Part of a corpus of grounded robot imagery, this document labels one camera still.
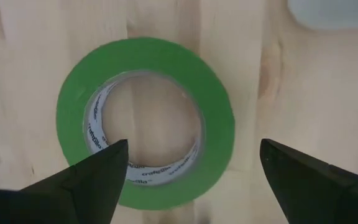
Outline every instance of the wooden table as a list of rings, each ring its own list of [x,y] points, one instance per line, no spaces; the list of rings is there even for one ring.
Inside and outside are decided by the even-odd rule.
[[[358,173],[358,30],[299,26],[284,0],[0,0],[0,189],[68,166],[55,110],[73,66],[101,44],[151,36],[217,73],[236,118],[219,182],[170,211],[118,207],[113,223],[286,223],[259,162],[272,138]]]

